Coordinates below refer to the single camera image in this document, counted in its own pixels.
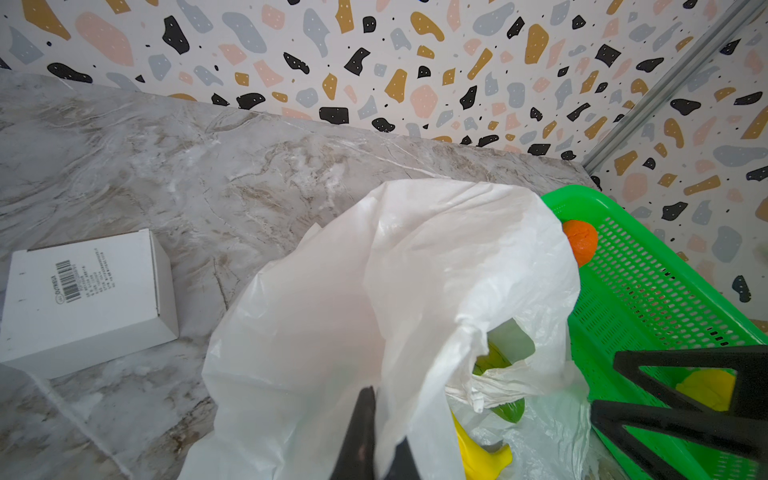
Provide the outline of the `green plastic basket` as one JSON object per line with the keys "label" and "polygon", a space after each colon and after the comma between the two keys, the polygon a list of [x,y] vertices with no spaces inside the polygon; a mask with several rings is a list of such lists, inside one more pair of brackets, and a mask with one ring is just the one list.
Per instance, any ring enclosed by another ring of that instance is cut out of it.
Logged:
{"label": "green plastic basket", "polygon": [[[591,407],[596,400],[666,406],[614,369],[620,351],[767,347],[756,326],[607,196],[571,185],[543,200],[560,220],[590,223],[599,236],[596,254],[580,271],[581,293],[568,320],[573,359],[589,385]],[[673,389],[703,369],[736,376],[725,368],[641,368]],[[653,479],[593,428],[629,477]],[[682,479],[758,479],[755,461],[634,427],[627,431]]]}

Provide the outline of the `yellow banana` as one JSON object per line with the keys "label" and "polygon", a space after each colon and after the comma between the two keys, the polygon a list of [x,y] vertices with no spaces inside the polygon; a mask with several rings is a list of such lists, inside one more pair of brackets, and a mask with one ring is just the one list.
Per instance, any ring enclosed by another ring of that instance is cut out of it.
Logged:
{"label": "yellow banana", "polygon": [[452,415],[456,430],[463,470],[467,480],[496,480],[514,461],[514,455],[508,445],[503,445],[495,452],[488,452],[478,445]]}

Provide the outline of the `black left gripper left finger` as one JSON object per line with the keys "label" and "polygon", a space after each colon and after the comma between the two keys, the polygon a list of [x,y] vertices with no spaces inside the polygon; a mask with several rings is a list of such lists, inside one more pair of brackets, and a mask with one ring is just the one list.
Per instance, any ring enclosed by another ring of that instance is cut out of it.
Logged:
{"label": "black left gripper left finger", "polygon": [[[358,395],[330,479],[376,479],[374,465],[376,396],[372,386]],[[420,479],[410,446],[403,440],[383,479]]]}

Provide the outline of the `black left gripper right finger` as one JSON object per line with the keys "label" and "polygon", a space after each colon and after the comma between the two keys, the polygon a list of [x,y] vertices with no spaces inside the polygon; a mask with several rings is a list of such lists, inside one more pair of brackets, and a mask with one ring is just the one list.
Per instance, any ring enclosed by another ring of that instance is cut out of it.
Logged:
{"label": "black left gripper right finger", "polygon": [[[668,351],[620,351],[613,367],[666,404],[664,408],[596,400],[590,421],[653,479],[684,475],[627,431],[629,427],[688,441],[758,463],[756,477],[767,477],[767,361],[765,345]],[[712,367],[736,372],[729,407],[717,412],[664,385],[641,370],[650,367]]]}

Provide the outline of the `white plastic bag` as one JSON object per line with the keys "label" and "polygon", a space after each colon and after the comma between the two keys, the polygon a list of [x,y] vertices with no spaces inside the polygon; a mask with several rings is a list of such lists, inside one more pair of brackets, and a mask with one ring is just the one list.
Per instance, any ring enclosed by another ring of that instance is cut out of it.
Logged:
{"label": "white plastic bag", "polygon": [[464,475],[449,408],[583,386],[580,293],[560,220],[519,186],[383,183],[268,263],[211,336],[217,412],[184,479],[330,479],[359,395],[383,479],[407,440],[420,479]]}

